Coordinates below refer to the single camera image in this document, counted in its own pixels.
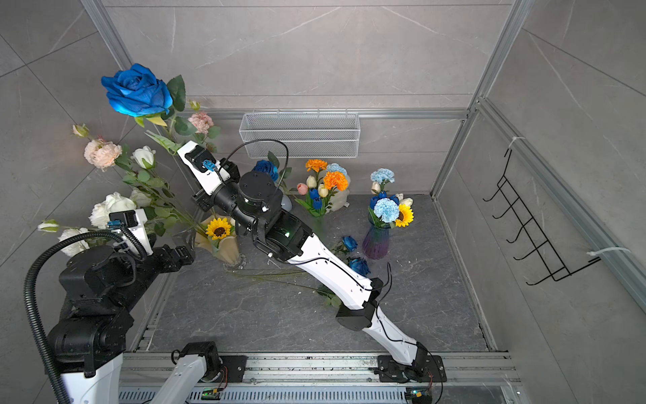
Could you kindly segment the yellow wavy glass vase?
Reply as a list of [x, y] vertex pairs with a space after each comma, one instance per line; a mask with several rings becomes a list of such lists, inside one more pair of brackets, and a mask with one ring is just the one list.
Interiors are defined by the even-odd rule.
[[[226, 218], [232, 225], [231, 235], [222, 240], [213, 241], [206, 234], [207, 224], [215, 218]], [[200, 228], [195, 234], [194, 246], [206, 250], [215, 258], [220, 259], [230, 267], [239, 266], [243, 259], [237, 242], [236, 222], [228, 216], [211, 215], [200, 223]]]

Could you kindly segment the blue rose top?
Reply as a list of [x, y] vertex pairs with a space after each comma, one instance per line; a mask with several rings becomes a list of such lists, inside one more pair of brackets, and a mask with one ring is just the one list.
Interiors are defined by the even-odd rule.
[[269, 160], [259, 160], [253, 168], [254, 172], [265, 173], [270, 176], [276, 183], [279, 180], [279, 170], [274, 163]]

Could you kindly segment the blue rose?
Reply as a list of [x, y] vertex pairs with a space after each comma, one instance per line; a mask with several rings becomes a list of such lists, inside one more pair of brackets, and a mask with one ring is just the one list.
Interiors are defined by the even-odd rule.
[[255, 282], [294, 286], [300, 291], [309, 291], [324, 298], [326, 306], [340, 308], [342, 305], [342, 300], [329, 287], [318, 281], [306, 280], [305, 272], [291, 271], [264, 273], [241, 269], [228, 269], [227, 273], [232, 274], [239, 279], [250, 279]]
[[259, 160], [253, 168], [254, 172], [265, 173], [270, 176], [276, 183], [279, 180], [279, 170], [274, 163], [269, 160]]
[[186, 89], [181, 76], [164, 82], [152, 70], [136, 63], [112, 77], [102, 77], [101, 84], [113, 110], [134, 118], [140, 127], [147, 123], [156, 126], [146, 135], [170, 154], [177, 153], [180, 146], [173, 137], [176, 114], [186, 106]]

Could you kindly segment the blue rose picked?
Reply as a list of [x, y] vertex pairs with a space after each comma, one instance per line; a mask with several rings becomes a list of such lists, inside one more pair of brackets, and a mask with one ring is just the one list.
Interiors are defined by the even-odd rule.
[[367, 277], [371, 271], [368, 267], [368, 262], [366, 259], [363, 258], [350, 258], [348, 259], [348, 266], [350, 269], [352, 269], [355, 273]]
[[332, 249], [335, 255], [348, 255], [355, 252], [358, 248], [358, 242], [351, 236], [342, 237], [342, 239]]

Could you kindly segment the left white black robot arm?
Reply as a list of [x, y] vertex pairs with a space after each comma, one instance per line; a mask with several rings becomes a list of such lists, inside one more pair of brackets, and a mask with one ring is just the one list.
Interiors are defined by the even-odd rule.
[[194, 261], [185, 246], [164, 245], [142, 257], [109, 245], [92, 247], [71, 258], [61, 273], [70, 311], [46, 332], [36, 302], [36, 281], [46, 261], [63, 242], [35, 259], [25, 278], [24, 298], [35, 344], [60, 403], [116, 403], [133, 326], [132, 309], [159, 274], [177, 272]]

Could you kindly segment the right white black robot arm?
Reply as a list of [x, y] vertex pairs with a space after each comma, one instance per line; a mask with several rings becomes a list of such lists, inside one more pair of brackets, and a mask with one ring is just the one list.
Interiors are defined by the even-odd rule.
[[440, 357], [383, 313], [378, 300], [384, 294], [383, 283], [352, 271], [306, 224], [284, 210], [283, 194], [269, 174], [251, 171], [240, 176], [235, 170], [221, 174], [218, 168], [197, 168], [192, 174], [201, 187], [193, 197], [200, 208], [220, 208], [249, 232], [258, 250], [319, 280], [342, 302], [337, 321], [368, 334], [390, 353], [376, 370], [380, 378], [397, 383], [447, 380]]

